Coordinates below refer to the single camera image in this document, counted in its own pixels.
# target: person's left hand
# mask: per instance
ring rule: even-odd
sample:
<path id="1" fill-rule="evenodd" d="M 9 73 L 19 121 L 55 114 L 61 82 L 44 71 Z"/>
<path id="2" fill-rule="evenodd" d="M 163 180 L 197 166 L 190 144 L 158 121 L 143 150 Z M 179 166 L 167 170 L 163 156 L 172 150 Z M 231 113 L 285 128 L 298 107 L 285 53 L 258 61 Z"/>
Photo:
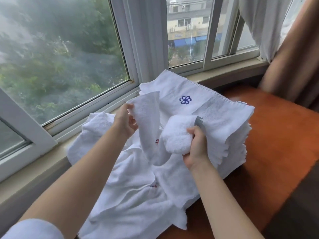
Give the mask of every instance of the person's left hand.
<path id="1" fill-rule="evenodd" d="M 114 118 L 114 126 L 118 127 L 121 132 L 125 133 L 127 138 L 132 136 L 138 129 L 135 119 L 127 109 L 134 107 L 134 104 L 125 103 L 117 111 Z"/>

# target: person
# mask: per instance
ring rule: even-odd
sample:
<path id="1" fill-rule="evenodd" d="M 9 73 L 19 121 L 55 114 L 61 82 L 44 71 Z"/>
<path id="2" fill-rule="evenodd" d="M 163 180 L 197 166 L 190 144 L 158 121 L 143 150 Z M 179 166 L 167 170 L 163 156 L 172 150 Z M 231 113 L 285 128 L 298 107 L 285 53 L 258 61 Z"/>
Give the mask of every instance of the person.
<path id="1" fill-rule="evenodd" d="M 2 239 L 74 239 L 77 236 L 122 148 L 138 129 L 129 108 L 133 108 L 133 104 L 121 106 L 112 127 L 42 193 Z M 197 126 L 187 131 L 194 137 L 190 153 L 183 155 L 183 160 L 194 177 L 214 237 L 263 238 L 209 161 L 204 133 Z"/>

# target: white sleeve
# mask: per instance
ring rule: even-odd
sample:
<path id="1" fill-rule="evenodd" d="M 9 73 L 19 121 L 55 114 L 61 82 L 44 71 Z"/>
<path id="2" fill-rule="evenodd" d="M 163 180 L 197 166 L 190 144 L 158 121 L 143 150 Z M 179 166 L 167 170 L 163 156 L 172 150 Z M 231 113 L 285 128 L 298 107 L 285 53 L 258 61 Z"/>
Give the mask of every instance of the white sleeve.
<path id="1" fill-rule="evenodd" d="M 40 219 L 27 219 L 12 226 L 1 239 L 64 239 L 53 224 Z"/>

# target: blue logo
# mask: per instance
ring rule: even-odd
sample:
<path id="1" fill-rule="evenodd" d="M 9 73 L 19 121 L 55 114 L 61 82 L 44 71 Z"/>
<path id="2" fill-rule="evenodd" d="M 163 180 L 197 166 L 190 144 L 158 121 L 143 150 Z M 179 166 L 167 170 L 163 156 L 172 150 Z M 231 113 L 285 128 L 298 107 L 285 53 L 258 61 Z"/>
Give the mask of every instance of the blue logo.
<path id="1" fill-rule="evenodd" d="M 190 98 L 190 96 L 182 96 L 180 98 L 180 102 L 181 104 L 189 104 L 189 102 L 192 101 L 192 99 Z"/>

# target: orange surface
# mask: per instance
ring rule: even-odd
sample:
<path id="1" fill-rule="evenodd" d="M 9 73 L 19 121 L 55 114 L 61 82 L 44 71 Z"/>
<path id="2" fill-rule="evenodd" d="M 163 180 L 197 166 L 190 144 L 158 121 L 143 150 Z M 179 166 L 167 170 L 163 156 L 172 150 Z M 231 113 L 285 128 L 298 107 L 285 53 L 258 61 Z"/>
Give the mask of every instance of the orange surface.
<path id="1" fill-rule="evenodd" d="M 261 231 L 319 159 L 319 113 L 251 87 L 236 87 L 225 96 L 255 107 L 247 161 L 225 182 Z M 171 226 L 158 238 L 213 238 L 201 200 L 187 216 L 186 231 Z"/>

